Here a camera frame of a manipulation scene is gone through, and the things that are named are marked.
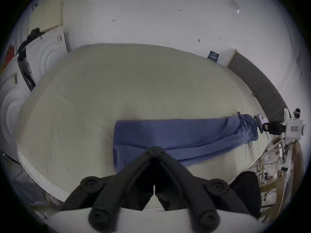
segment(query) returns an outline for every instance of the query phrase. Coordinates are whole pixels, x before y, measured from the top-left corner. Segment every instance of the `blue towel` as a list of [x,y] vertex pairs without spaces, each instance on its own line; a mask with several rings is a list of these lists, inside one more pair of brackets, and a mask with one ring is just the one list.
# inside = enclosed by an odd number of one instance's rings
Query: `blue towel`
[[118,121],[114,133],[116,172],[144,153],[161,146],[188,166],[227,153],[258,140],[258,123],[248,114],[228,118],[195,120]]

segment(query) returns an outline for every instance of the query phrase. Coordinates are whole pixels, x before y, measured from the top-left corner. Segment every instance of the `white sheet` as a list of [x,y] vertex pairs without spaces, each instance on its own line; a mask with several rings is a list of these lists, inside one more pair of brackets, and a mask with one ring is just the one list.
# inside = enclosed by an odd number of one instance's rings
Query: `white sheet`
[[[16,133],[21,163],[64,200],[87,176],[113,168],[117,120],[199,119],[264,112],[229,69],[175,49],[130,44],[83,46],[50,70],[23,106]],[[266,134],[189,167],[196,176],[233,180],[256,161]]]

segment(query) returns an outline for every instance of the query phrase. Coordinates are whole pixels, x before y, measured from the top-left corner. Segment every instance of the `wall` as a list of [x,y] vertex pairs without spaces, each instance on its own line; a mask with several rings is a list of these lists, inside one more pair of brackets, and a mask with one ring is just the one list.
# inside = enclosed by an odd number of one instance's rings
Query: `wall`
[[[301,109],[308,128],[311,60],[295,23],[277,0],[235,1],[239,14],[228,0],[64,0],[66,44],[69,50],[94,43],[152,44],[204,57],[212,50],[221,65],[238,49],[269,78],[291,112]],[[305,161],[309,138],[301,140]]]

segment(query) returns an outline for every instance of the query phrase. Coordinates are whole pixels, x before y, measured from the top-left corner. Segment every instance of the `beige bedsheet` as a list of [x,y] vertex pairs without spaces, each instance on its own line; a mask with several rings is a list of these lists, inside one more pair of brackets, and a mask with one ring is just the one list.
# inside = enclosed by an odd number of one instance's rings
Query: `beige bedsheet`
[[[22,107],[16,141],[22,165],[60,200],[87,176],[113,168],[117,120],[264,115],[229,69],[191,53],[150,45],[96,44],[69,53]],[[266,134],[224,155],[189,166],[198,177],[233,180],[268,144]]]

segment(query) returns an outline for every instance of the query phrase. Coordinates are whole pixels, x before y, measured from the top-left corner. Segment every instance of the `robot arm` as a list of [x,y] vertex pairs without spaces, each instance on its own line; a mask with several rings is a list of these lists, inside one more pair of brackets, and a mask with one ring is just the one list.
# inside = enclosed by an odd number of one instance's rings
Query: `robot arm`
[[[153,196],[153,186],[165,211],[142,211]],[[66,221],[73,227],[74,220],[88,232],[139,232],[123,225],[142,225],[144,232],[152,232],[146,227],[157,224],[161,228],[171,218],[177,221],[170,221],[169,227],[175,228],[170,232],[212,232],[226,221],[232,223],[234,217],[252,225],[259,223],[225,181],[194,177],[161,147],[150,147],[116,175],[84,178],[61,211],[46,223],[55,227],[56,221],[59,225]]]

